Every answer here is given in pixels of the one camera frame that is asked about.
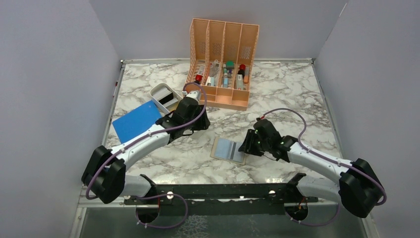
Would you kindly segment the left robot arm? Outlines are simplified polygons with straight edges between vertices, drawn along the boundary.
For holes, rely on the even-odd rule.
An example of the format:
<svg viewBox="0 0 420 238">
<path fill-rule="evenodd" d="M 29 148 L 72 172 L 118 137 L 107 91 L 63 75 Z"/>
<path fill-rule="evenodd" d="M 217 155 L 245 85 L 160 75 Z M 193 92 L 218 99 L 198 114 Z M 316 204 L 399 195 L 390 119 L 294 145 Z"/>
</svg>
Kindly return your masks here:
<svg viewBox="0 0 420 238">
<path fill-rule="evenodd" d="M 182 137 L 184 131 L 206 130 L 209 125 L 206 106 L 195 98 L 184 97 L 174 111 L 139 136 L 113 149 L 97 147 L 81 177 L 87 186 L 86 198 L 108 204 L 120 196 L 137 196 L 141 202 L 151 203 L 156 196 L 154 182 L 145 175 L 128 176 L 127 170 L 154 150 Z"/>
</svg>

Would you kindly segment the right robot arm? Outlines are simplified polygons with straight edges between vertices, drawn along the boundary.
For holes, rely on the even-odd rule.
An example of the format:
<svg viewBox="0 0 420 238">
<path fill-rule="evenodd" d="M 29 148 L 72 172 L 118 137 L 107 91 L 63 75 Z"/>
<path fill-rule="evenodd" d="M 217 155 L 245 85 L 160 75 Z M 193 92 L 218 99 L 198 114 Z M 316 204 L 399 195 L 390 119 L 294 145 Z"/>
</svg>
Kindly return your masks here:
<svg viewBox="0 0 420 238">
<path fill-rule="evenodd" d="M 293 202 L 303 197 L 323 198 L 365 218 L 384 197 L 383 187 L 366 160 L 349 161 L 310 150 L 293 136 L 281 136 L 266 119 L 257 121 L 252 129 L 248 129 L 238 150 L 254 156 L 270 153 L 276 161 L 298 164 L 323 176 L 305 175 L 287 186 L 286 196 Z"/>
</svg>

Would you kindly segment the beige card holder wallet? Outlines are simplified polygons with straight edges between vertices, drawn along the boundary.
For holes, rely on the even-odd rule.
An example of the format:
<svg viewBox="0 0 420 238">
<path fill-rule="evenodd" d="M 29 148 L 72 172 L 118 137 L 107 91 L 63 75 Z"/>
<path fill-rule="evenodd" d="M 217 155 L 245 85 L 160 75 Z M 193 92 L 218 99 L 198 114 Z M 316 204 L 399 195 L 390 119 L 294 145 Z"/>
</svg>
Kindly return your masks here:
<svg viewBox="0 0 420 238">
<path fill-rule="evenodd" d="M 210 157 L 240 165 L 246 163 L 245 153 L 239 152 L 242 142 L 216 137 L 211 149 Z"/>
</svg>

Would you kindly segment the white oblong tray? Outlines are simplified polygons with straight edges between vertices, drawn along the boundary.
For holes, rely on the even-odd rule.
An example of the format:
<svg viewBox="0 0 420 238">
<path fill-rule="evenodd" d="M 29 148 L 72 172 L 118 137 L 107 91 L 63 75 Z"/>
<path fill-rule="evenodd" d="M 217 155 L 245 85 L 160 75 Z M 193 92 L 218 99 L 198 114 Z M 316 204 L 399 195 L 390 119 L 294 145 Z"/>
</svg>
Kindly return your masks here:
<svg viewBox="0 0 420 238">
<path fill-rule="evenodd" d="M 160 83 L 150 90 L 150 96 L 157 108 L 164 114 L 175 110 L 182 96 L 166 83 Z"/>
</svg>

